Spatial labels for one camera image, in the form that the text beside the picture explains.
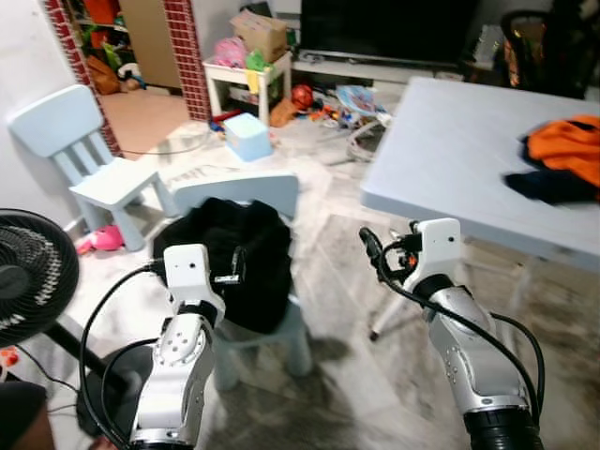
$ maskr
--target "red brick door frame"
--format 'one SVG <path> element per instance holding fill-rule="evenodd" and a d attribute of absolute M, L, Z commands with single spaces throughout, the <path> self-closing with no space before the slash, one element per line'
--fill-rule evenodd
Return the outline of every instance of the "red brick door frame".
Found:
<path fill-rule="evenodd" d="M 65 0 L 44 0 L 46 13 L 52 23 L 63 52 L 67 57 L 77 83 L 85 84 L 92 89 L 97 104 L 104 117 L 102 135 L 114 155 L 122 156 L 119 143 L 114 137 L 113 129 L 107 120 L 106 113 L 98 101 L 98 92 L 90 77 L 89 69 L 83 53 L 76 44 L 73 29 L 63 6 Z M 206 121 L 210 118 L 210 102 L 206 89 L 206 77 L 196 33 L 196 23 L 191 0 L 162 0 L 167 17 L 167 26 L 181 81 L 187 112 L 191 120 Z"/>

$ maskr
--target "blue box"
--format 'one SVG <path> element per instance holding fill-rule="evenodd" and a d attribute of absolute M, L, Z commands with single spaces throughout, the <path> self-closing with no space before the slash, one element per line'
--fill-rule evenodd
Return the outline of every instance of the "blue box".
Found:
<path fill-rule="evenodd" d="M 223 122 L 227 144 L 244 161 L 253 161 L 273 154 L 269 128 L 247 112 Z"/>

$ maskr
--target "pink object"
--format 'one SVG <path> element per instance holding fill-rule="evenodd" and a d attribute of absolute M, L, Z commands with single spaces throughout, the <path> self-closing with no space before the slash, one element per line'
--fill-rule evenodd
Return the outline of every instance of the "pink object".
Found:
<path fill-rule="evenodd" d="M 225 37 L 215 46 L 215 64 L 228 68 L 246 68 L 248 50 L 239 37 Z"/>
<path fill-rule="evenodd" d="M 114 251 L 121 248 L 123 244 L 123 236 L 118 227 L 108 225 L 90 233 L 85 242 L 77 247 L 77 252 L 83 255 L 93 249 Z"/>

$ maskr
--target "floor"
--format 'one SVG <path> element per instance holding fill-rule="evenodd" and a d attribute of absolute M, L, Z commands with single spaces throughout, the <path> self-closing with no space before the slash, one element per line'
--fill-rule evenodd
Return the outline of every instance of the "floor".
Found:
<path fill-rule="evenodd" d="M 297 174 L 301 185 L 293 224 L 292 267 L 310 333 L 316 367 L 304 379 L 285 371 L 284 353 L 264 347 L 238 361 L 242 383 L 218 394 L 209 379 L 198 448 L 280 450 L 465 449 L 468 437 L 451 395 L 439 356 L 428 343 L 418 307 L 406 307 L 380 341 L 368 328 L 395 296 L 377 283 L 357 237 L 368 225 L 385 239 L 387 230 L 407 230 L 407 219 L 360 204 L 360 181 L 368 165 L 346 157 L 343 134 L 296 120 L 274 131 L 275 153 L 254 163 L 240 162 L 203 124 L 186 123 L 139 162 L 158 167 L 170 189 L 211 177 L 268 170 Z M 169 151 L 192 149 L 169 155 Z M 153 209 L 152 192 L 132 214 L 148 236 L 165 221 Z M 84 323 L 99 297 L 148 258 L 149 249 L 96 253 L 81 259 L 80 288 L 67 316 Z M 503 247 L 471 241 L 467 259 L 515 267 L 526 258 Z M 513 277 L 473 270 L 468 284 L 477 301 L 503 312 Z M 547 362 L 542 436 L 547 450 L 597 448 L 598 310 L 597 275 L 544 264 L 518 318 L 539 337 Z M 152 276 L 131 280 L 114 297 L 93 328 L 92 348 L 107 353 L 127 342 L 158 334 L 170 313 L 167 293 Z M 534 374 L 533 353 L 519 340 L 518 353 Z M 30 349 L 48 349 L 30 342 Z M 59 350 L 46 351 L 52 373 L 72 374 L 75 362 Z M 54 389 L 51 406 L 72 403 Z M 57 448 L 84 449 L 89 439 L 76 428 L 72 409 L 52 416 Z"/>
<path fill-rule="evenodd" d="M 165 89 L 110 94 L 100 102 L 128 159 L 156 147 L 189 119 L 183 98 L 169 96 Z"/>

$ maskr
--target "electric fan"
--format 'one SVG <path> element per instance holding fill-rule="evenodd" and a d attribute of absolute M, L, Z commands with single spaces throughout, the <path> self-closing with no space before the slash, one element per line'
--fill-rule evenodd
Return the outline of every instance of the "electric fan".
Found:
<path fill-rule="evenodd" d="M 79 358 L 80 341 L 56 322 L 75 293 L 78 279 L 77 252 L 58 225 L 28 211 L 0 209 L 0 348 L 44 333 Z M 136 350 L 119 360 L 107 378 L 107 409 L 122 429 L 131 427 L 140 388 L 152 366 L 149 349 Z M 102 360 L 85 351 L 88 386 L 97 411 L 102 375 L 115 354 Z M 83 431 L 99 434 L 81 393 L 77 416 Z"/>

